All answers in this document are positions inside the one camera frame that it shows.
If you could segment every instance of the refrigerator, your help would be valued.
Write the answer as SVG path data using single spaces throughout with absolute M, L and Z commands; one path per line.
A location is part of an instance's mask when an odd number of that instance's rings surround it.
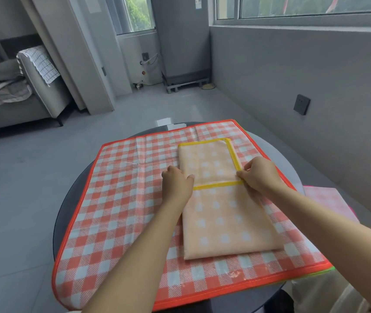
M 151 0 L 166 85 L 211 75 L 207 0 Z

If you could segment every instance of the electrical outlet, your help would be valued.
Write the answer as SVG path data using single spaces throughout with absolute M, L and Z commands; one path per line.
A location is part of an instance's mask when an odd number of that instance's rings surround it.
M 307 109 L 310 104 L 310 99 L 305 97 L 304 95 L 297 95 L 296 103 L 294 104 L 294 109 L 296 112 L 300 113 L 301 115 L 306 115 Z
M 147 60 L 149 60 L 149 54 L 148 54 L 147 52 L 143 52 L 143 53 L 142 53 L 142 60 L 143 60 L 143 61 L 147 61 Z

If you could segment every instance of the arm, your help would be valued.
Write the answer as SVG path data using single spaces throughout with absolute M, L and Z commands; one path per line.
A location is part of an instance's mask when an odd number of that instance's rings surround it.
M 288 188 L 273 162 L 255 157 L 238 176 L 270 199 L 371 303 L 371 229 Z
M 131 247 L 97 289 L 82 313 L 149 313 L 164 270 L 168 248 L 180 215 L 193 192 L 173 166 L 162 173 L 162 204 Z

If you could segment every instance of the hand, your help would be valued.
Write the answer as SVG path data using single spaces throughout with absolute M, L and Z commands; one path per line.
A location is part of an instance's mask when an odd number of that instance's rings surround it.
M 193 186 L 193 174 L 186 178 L 180 169 L 169 166 L 168 171 L 162 173 L 162 202 L 184 209 L 193 193 Z
M 247 163 L 236 175 L 243 179 L 252 189 L 262 194 L 270 189 L 285 185 L 278 175 L 275 164 L 264 157 L 258 156 Z

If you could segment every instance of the dark table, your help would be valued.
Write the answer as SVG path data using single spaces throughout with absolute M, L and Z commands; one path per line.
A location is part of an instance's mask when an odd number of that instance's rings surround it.
M 186 122 L 187 126 L 192 126 L 196 124 L 200 124 L 204 122 Z M 158 132 L 165 132 L 168 131 L 168 127 L 158 126 L 146 131 L 140 132 L 136 136 L 143 136 L 152 133 Z M 258 137 L 256 140 L 258 144 L 264 143 L 260 145 L 263 150 L 267 153 L 267 155 L 276 163 L 278 168 L 286 175 L 286 177 L 295 185 L 298 191 L 303 191 L 301 186 L 301 181 L 297 176 L 294 168 L 291 164 L 284 160 L 283 156 L 276 150 L 274 147 L 269 145 L 267 142 L 262 140 Z M 264 148 L 270 148 L 272 152 L 268 153 Z M 58 255 L 59 248 L 61 243 L 64 239 L 65 231 L 67 230 L 68 224 L 71 221 L 71 218 L 74 214 L 74 211 L 77 207 L 77 204 L 81 198 L 82 192 L 84 190 L 84 186 L 87 182 L 88 174 L 93 166 L 93 162 L 89 164 L 87 168 L 78 176 L 75 180 L 74 184 L 71 186 L 71 189 L 68 191 L 65 199 L 61 205 L 61 208 L 58 212 L 57 220 L 55 221 L 55 227 L 53 229 L 53 257 L 54 259 Z M 211 306 L 213 309 L 213 313 L 226 313 L 226 312 L 237 312 L 237 313 L 252 313 L 261 308 L 266 301 L 268 301 L 278 290 L 281 289 L 282 283 L 277 283 L 273 285 L 266 285 L 263 287 L 247 289 L 227 295 L 222 295 L 216 298 L 212 298 Z

